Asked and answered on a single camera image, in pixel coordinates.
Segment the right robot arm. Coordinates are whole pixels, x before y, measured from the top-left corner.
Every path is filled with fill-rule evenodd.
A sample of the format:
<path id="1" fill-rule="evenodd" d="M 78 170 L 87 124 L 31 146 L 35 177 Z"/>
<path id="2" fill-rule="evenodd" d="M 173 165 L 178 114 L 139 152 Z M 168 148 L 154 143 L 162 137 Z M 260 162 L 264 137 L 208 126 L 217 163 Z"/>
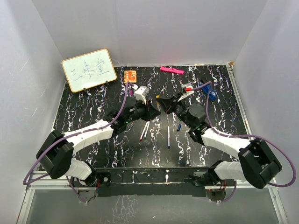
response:
<path id="1" fill-rule="evenodd" d="M 167 114 L 174 113 L 190 128 L 193 141 L 207 147 L 221 150 L 237 160 L 220 161 L 208 170 L 209 182 L 219 185 L 226 179 L 248 181 L 257 189 L 262 189 L 281 170 L 281 163 L 266 141 L 255 137 L 253 140 L 231 138 L 216 131 L 206 122 L 204 107 L 200 104 L 187 106 L 181 93 L 172 97 L 156 98 L 160 109 Z"/>

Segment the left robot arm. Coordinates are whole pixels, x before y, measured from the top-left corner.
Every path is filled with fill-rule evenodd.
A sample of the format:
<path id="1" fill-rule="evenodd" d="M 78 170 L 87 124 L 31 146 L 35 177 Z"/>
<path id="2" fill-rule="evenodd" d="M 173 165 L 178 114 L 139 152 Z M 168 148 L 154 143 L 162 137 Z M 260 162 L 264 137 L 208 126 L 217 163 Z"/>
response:
<path id="1" fill-rule="evenodd" d="M 71 176 L 80 179 L 86 186 L 92 186 L 97 172 L 89 163 L 75 159 L 75 154 L 96 142 L 119 135 L 126 130 L 127 124 L 135 120 L 151 121 L 160 114 L 151 102 L 138 100 L 133 106 L 111 111 L 104 119 L 85 128 L 68 133 L 54 130 L 36 154 L 36 159 L 51 179 Z"/>

